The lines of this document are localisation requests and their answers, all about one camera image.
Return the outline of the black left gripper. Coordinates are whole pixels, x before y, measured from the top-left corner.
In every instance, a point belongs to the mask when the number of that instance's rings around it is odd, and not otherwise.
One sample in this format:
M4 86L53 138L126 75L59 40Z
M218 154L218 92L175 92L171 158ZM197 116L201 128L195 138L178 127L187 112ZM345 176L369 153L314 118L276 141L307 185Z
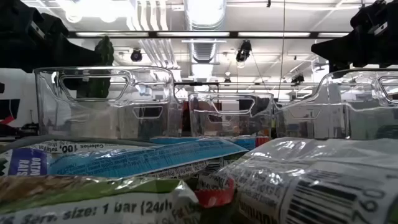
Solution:
M45 38L38 37L31 29L35 22ZM31 72L40 67L89 67L101 62L101 55L71 43L65 36L68 29L62 20L50 14L40 14L21 27L12 45L12 67Z

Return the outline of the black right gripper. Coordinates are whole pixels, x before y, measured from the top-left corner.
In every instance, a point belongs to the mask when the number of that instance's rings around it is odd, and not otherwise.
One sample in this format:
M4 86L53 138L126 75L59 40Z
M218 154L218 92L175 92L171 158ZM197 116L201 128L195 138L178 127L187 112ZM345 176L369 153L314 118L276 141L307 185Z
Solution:
M388 22L387 29L374 36L369 29ZM398 0L376 0L362 7L352 18L353 30L342 37L312 45L312 52L328 61L329 67L365 67L398 64Z

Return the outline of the light blue granola bar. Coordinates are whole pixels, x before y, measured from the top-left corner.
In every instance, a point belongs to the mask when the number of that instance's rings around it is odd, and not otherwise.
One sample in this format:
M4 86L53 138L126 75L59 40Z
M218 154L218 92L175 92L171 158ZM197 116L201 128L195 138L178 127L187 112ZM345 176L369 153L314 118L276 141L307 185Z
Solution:
M243 147L247 150L253 150L261 145L260 140L256 136L238 136L238 137L156 137L149 140L151 143L169 145L187 143L200 149L227 149L235 146Z

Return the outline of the green granola bar packet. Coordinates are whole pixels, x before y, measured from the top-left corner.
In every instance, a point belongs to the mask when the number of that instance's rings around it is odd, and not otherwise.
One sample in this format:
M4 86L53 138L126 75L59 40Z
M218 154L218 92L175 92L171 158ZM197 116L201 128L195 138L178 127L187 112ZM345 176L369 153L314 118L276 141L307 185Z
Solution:
M220 222L234 182L192 190L178 179L0 177L0 224L205 224Z

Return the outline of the clear plastic bin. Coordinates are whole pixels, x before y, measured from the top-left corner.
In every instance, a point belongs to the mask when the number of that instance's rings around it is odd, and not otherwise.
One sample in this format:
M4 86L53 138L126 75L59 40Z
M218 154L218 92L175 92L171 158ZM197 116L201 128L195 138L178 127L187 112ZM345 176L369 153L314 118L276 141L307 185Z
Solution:
M151 139L180 134L171 70L154 66L34 70L40 134Z
M188 96L192 136L271 136L271 93L191 93Z
M398 139L398 68L325 75L306 98L274 110L278 137Z

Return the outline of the black rig crossbar with lights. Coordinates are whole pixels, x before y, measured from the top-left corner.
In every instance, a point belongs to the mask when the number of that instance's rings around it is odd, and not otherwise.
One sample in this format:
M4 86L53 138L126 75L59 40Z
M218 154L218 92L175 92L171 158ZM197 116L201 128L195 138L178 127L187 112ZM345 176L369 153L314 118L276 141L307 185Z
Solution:
M333 39L348 32L70 31L70 39Z

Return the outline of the blue snack bar bottom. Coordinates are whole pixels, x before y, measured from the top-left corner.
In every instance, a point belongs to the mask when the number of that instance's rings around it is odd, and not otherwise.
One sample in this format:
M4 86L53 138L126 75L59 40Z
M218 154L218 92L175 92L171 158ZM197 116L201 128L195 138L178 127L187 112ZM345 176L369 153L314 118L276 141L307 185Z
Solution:
M244 224L398 224L396 139L275 139L220 175Z

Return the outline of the silver ventilation duct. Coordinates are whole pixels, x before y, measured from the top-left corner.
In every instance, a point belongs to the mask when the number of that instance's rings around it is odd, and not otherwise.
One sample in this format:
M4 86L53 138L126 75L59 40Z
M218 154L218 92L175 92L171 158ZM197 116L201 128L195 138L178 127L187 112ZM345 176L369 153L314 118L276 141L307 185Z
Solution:
M183 0L187 27L192 31L220 30L224 23L227 0ZM192 43L192 56L198 63L211 62L215 43Z

